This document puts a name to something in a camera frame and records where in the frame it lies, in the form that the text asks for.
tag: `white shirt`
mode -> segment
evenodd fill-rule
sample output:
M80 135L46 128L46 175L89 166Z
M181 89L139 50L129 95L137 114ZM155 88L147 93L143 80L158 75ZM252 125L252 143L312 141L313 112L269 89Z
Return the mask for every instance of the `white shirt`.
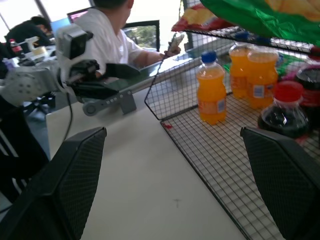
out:
M85 54L98 62L101 74L106 72L106 64L131 64L143 51L122 30L116 35L108 17L97 9L89 9L75 24L93 33Z

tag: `black hair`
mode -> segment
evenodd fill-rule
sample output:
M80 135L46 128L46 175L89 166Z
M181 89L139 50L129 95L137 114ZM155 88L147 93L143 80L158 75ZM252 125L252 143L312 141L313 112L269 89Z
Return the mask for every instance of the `black hair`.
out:
M34 25L43 25L46 29L48 29L49 32L52 31L51 29L51 25L50 22L47 21L45 18L43 18L42 16L34 16L31 18L31 22Z
M115 9L122 6L127 0L93 0L97 8Z

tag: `red bottle cap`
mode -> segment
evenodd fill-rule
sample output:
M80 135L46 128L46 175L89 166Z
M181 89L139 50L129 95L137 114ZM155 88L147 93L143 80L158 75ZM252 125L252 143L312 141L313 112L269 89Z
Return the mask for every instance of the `red bottle cap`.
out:
M295 81L282 81L275 85L274 98L285 103L296 102L301 99L304 87Z

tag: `person's hand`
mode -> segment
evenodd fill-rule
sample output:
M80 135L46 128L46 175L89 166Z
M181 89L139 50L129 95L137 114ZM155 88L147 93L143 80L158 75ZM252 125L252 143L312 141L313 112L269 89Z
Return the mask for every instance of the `person's hand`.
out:
M168 58L181 53L181 48L179 46L176 46L175 48L172 48L172 47L170 48L171 48L170 51L164 51L165 56L167 56Z

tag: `plastic bottle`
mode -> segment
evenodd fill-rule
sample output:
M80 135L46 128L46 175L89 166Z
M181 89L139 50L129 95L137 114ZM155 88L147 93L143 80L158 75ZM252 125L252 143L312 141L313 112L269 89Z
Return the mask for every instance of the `plastic bottle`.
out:
M309 131L309 121L300 108L304 87L294 81L282 81L275 86L274 102L261 112L261 129L298 139Z
M248 54L247 98L254 109L266 108L273 102L277 60L277 51L269 47L255 48Z
M248 32L243 32L235 36L237 39L247 40ZM248 54L252 51L253 45L245 42L235 42L229 50L229 56L232 60L230 67L230 83L233 95L236 98L245 98L247 96L247 78L248 78Z
M23 52L23 49L20 45L16 43L16 40L10 39L10 47L14 53L15 56L17 56L19 59L24 59L25 54Z
M197 97L200 118L211 125L226 118L225 70L216 60L215 52L204 52L202 66L196 74L199 81Z
M300 106L307 114L312 129L320 128L320 62L306 64L296 74L295 80L303 90Z

